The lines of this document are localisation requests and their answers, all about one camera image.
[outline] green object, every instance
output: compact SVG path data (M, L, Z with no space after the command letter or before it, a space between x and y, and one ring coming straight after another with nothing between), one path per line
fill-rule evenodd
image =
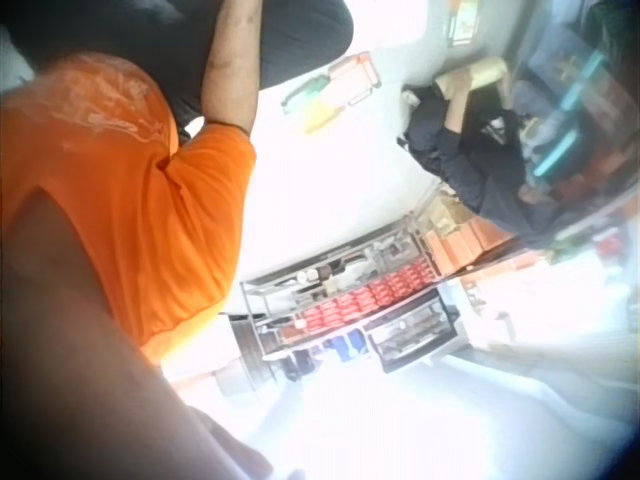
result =
M295 90L282 102L282 111L284 114L291 115L303 110L320 96L320 93L329 85L330 81L328 76L321 75L309 80Z

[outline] hand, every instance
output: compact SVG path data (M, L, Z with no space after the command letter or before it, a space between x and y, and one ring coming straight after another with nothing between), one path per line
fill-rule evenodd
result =
M471 91L471 72L468 68L462 68L453 72L451 78L451 93L455 95L466 95Z

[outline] woman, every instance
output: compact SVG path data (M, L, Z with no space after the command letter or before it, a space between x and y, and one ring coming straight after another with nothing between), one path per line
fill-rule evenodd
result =
M471 83L465 68L454 75L449 101L437 86L405 91L416 108L399 144L473 213L532 240L546 230L556 208L526 184L510 75L473 92ZM495 126L500 119L502 135Z

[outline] merchandise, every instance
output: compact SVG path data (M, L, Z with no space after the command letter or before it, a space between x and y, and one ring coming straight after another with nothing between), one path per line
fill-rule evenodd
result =
M485 87L497 82L508 72L507 64L500 57L489 57L466 67L471 73L471 90ZM453 77L456 71L445 73L436 78L436 84L440 88L445 99L453 96Z

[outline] metal rack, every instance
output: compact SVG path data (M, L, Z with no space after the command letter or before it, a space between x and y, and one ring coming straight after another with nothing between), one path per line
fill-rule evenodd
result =
M408 252L408 256L406 258L403 258L404 261L389 265L387 261L384 260L384 256L382 256L382 263L384 263L385 265L380 268L375 275L368 276L365 280L355 282L354 284L349 285L347 288L340 289L339 291L332 294L326 294L323 296L323 298L318 299L312 303L296 305L295 302L292 301L292 308L275 313L272 311L273 309L269 302L270 297L274 294L286 295L287 290L295 290L296 288L300 287L296 287L295 284L293 286L290 284L293 283L299 272L321 267L331 262L342 261L343 259L356 254L367 256L367 252L375 250L376 246L379 246L383 242L388 242L392 238L397 239L398 242L402 240L407 245L413 245L411 252ZM393 310L406 305L408 302L411 302L420 295L423 295L425 292L433 289L437 284L437 281L434 281L432 285L428 285L420 291L412 293L407 298L401 299L400 301L387 306L386 308L381 308L377 311L371 312L370 314L365 315L362 318L346 322L340 326L336 326L333 328L325 328L319 331L309 332L302 338L299 338L295 341L285 342L281 338L281 329L285 328L286 326L291 326L292 321L295 321L295 318L299 318L299 316L305 310L314 308L324 302L328 302L341 295L346 295L357 289L365 287L372 282L380 280L386 275L398 272L399 270L405 268L407 265L410 265L411 263L416 262L420 259L424 259L427 264L432 267L431 258L427 253L425 245L420 239L419 234L415 232L415 222L412 217L407 216L397 222L389 224L367 235L359 237L351 242L326 251L320 255L298 262L294 265L291 265L290 267L283 268L279 271L263 275L252 280L241 282L240 286L245 299L247 312L249 313L251 325L258 340L258 345L260 346L263 359L267 361L282 359L295 350L308 349L315 345L322 344L329 338L345 334L355 328L363 328L367 323L388 315L389 313L393 312ZM322 290L322 285L322 283L318 285L318 291ZM249 300L252 297L262 299L264 305L264 313L260 316L256 315L252 310L251 302ZM283 322L283 320L285 319L290 319L290 321ZM263 329L265 329L265 327L267 326L270 326L272 330L269 333L263 331ZM269 344L273 345L272 340L274 338L276 339L276 344L278 346L276 348L269 348Z

